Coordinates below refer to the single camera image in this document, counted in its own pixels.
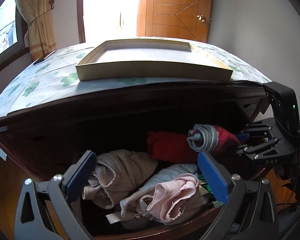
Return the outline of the person's right hand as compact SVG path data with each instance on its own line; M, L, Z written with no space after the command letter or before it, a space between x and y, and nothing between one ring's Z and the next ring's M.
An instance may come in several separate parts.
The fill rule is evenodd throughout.
M282 180L300 176L300 151L298 155L295 156L293 161L290 161L285 165L275 166L274 171L277 178L280 178Z

